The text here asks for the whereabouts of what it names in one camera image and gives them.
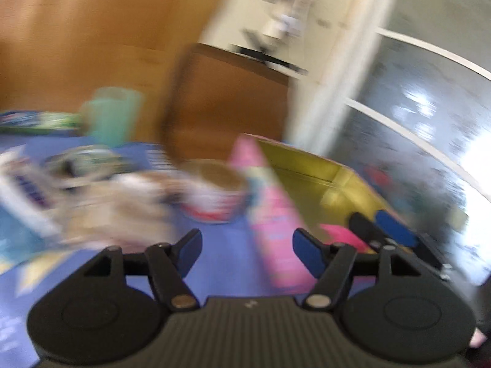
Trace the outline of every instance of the table surface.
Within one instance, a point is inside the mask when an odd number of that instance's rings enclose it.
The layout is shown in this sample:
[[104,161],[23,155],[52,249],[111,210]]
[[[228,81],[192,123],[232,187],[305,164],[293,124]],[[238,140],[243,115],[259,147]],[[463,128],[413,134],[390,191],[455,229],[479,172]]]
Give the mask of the table surface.
[[[25,145],[25,154],[34,162],[94,142],[89,137],[19,136],[0,134],[0,152]],[[129,143],[116,151],[131,159],[139,169],[150,169],[147,144]],[[176,229],[184,235],[191,228],[203,233],[203,251],[186,277],[186,283],[200,303],[214,295],[269,296],[280,294],[269,281],[244,215],[229,224],[203,224],[175,208]],[[97,253],[47,253],[32,262],[14,267],[0,276],[0,366],[28,368],[37,356],[25,330],[30,307],[46,292]],[[150,292],[143,277],[128,277],[130,286]]]

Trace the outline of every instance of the blue object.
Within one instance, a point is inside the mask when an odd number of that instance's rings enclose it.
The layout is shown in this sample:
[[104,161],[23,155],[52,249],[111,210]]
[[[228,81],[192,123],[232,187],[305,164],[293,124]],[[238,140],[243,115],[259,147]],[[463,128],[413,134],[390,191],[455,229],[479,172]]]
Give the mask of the blue object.
[[326,270],[322,244],[305,236],[300,230],[293,233],[293,251],[314,278],[319,279]]
[[22,187],[24,193],[29,199],[31,199],[31,201],[41,207],[50,207],[50,204],[44,197],[43,192],[36,186],[36,184],[25,178],[23,175],[16,175],[15,180],[17,184]]
[[41,123],[38,111],[7,111],[0,114],[0,125],[34,127]]
[[46,241],[0,206],[0,257],[12,264],[46,250]]
[[379,210],[375,214],[375,223],[400,245],[413,248],[419,243],[416,234],[402,225],[385,210]]
[[192,266],[198,260],[203,250],[203,235],[199,230],[188,232],[179,242],[172,247],[172,257],[175,258],[174,264],[181,277],[185,278]]

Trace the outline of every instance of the green cup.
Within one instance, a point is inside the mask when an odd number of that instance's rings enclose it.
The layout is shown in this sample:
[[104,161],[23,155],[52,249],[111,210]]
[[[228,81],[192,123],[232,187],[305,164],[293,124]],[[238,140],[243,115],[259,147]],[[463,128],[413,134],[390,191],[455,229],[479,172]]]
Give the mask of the green cup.
[[88,121],[88,132],[97,144],[122,145],[131,136],[143,95],[119,87],[99,88],[94,99],[82,109]]

